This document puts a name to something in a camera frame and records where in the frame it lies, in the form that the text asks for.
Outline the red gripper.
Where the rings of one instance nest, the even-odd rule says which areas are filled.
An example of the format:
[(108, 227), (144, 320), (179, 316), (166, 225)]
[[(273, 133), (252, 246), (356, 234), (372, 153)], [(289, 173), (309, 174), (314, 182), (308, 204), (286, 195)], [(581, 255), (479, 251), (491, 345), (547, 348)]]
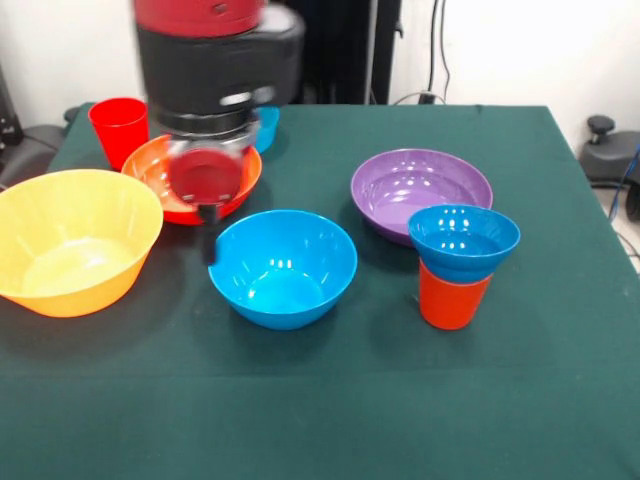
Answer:
[(245, 149), (227, 148), (215, 142), (171, 142), (168, 181), (182, 201), (198, 205), (202, 225), (202, 257), (216, 262), (221, 204), (232, 200), (241, 188)]

